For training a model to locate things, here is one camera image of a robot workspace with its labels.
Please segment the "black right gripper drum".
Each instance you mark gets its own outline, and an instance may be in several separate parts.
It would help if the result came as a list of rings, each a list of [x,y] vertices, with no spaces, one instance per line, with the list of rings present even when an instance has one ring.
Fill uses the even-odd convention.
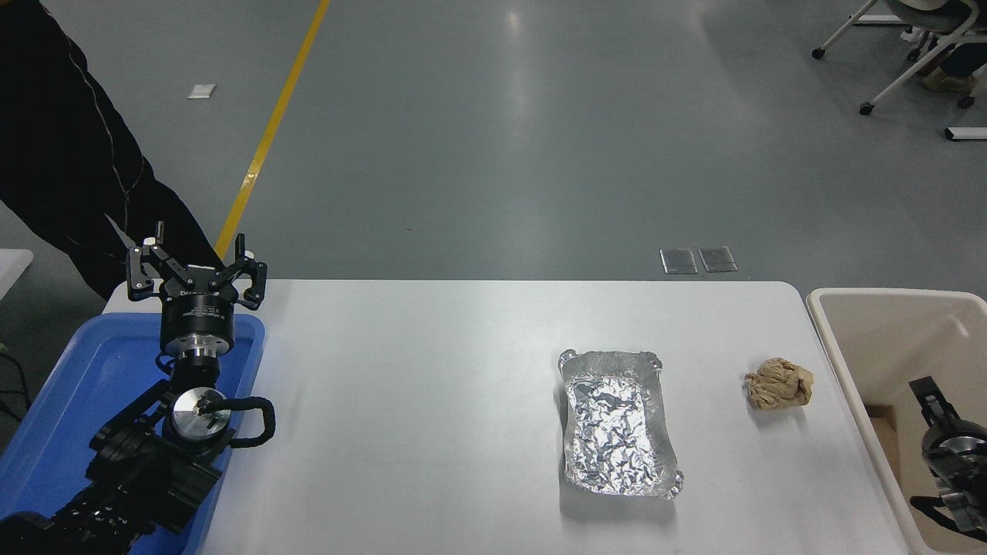
[[[986,432],[982,425],[966,419],[933,421],[923,435],[922,450],[947,449],[951,452],[985,451]]]

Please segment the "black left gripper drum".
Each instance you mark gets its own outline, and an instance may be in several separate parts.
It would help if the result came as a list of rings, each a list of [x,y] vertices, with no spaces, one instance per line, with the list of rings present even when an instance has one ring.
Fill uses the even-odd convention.
[[[197,266],[187,273],[193,284],[175,271],[162,271],[160,345],[235,344],[232,274]]]

